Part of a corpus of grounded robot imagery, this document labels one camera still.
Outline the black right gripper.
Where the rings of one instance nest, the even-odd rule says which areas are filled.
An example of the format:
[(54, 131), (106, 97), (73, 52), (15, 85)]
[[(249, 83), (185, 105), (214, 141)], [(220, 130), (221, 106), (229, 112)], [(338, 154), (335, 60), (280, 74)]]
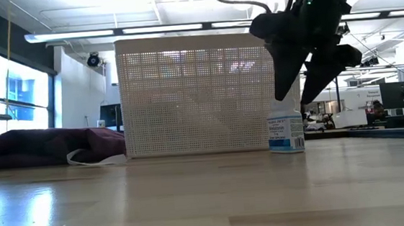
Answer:
[(283, 101), (309, 53), (301, 104), (308, 105), (346, 67), (360, 65), (362, 53), (341, 44), (342, 16), (349, 14), (347, 0), (297, 0), (289, 11), (260, 14), (250, 33), (264, 41), (273, 58), (274, 97)]

